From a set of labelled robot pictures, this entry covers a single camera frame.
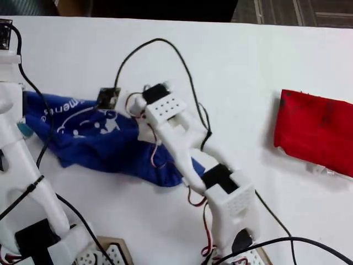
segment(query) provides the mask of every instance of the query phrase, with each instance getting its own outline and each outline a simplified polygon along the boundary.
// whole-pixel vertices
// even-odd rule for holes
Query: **white robot part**
[[[192,190],[206,196],[213,217],[213,241],[218,252],[224,257],[233,252],[234,239],[239,232],[245,230],[252,242],[259,237],[254,186],[249,178],[236,170],[232,157],[219,145],[215,136],[206,141],[203,151],[231,172],[229,178],[236,188],[226,192],[218,183],[211,187],[206,186],[204,179],[200,178],[192,166],[190,151],[201,147],[207,130],[188,112],[183,101],[167,91],[168,94],[164,93],[150,103],[143,93],[136,98],[133,109],[139,113],[145,112],[147,122],[173,157],[176,168],[183,176],[183,182]],[[176,130],[175,124],[181,125],[184,132]]]
[[[0,212],[41,177],[17,122],[23,117],[23,85],[14,83],[13,70],[20,56],[0,51],[0,150],[8,168],[0,171]],[[54,264],[72,264],[76,255],[92,243],[83,225],[70,229],[69,222],[50,183],[43,179],[8,215],[0,220],[0,244],[19,253],[16,233],[48,219],[50,230],[61,238],[48,248]],[[35,264],[31,257],[17,264]]]

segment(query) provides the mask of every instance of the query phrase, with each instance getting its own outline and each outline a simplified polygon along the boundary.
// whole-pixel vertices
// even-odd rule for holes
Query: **blue cloth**
[[[173,158],[161,145],[150,163],[154,144],[139,141],[138,125],[134,119],[113,110],[94,109],[95,101],[80,100],[46,94],[54,116],[54,136],[49,149],[60,159],[63,167],[74,163],[103,172],[133,175],[162,187],[181,183],[181,175],[172,163]],[[26,124],[39,138],[46,140],[49,120],[43,101],[34,92],[26,93]],[[196,172],[204,168],[192,161]]]

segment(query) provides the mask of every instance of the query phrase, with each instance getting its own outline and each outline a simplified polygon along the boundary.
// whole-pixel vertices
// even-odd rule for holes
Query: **white tabletop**
[[[234,160],[292,234],[326,243],[353,258],[353,182],[313,175],[306,163],[278,156],[271,147],[274,103],[281,89],[353,103],[353,30],[13,19],[23,36],[23,65],[30,79],[43,92],[78,98],[95,99],[99,88],[111,87],[120,62],[141,43],[157,37],[173,42],[190,68],[213,132],[231,148]],[[165,80],[195,110],[184,69],[166,44],[156,43],[136,54],[124,68],[119,86],[127,93]],[[37,157],[39,140],[32,139],[29,146]],[[41,170],[98,235],[125,239],[136,264],[200,264],[200,250],[206,245],[202,213],[187,204],[182,185],[160,188],[131,176],[80,166],[62,169],[50,152]],[[258,208],[261,241],[285,236],[262,205]],[[273,264],[291,264],[289,243],[265,249]],[[295,249],[300,265],[341,264],[305,243],[296,243]]]

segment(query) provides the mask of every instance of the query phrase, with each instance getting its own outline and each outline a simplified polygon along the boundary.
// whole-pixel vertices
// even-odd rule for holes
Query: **red cloth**
[[[353,177],[353,105],[282,90],[274,146]]]

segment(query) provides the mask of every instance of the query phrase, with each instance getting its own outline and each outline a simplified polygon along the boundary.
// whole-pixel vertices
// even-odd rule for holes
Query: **black cable tie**
[[[212,136],[212,132],[210,130],[207,131],[206,137],[204,138],[204,140],[202,141],[200,150],[203,151],[204,150],[204,146],[206,141]]]
[[[37,187],[37,185],[39,184],[39,182],[41,182],[44,179],[44,176],[41,175],[35,182],[33,182],[32,184],[30,184],[27,187],[26,192],[27,193],[31,193],[32,191],[34,191],[34,189]]]

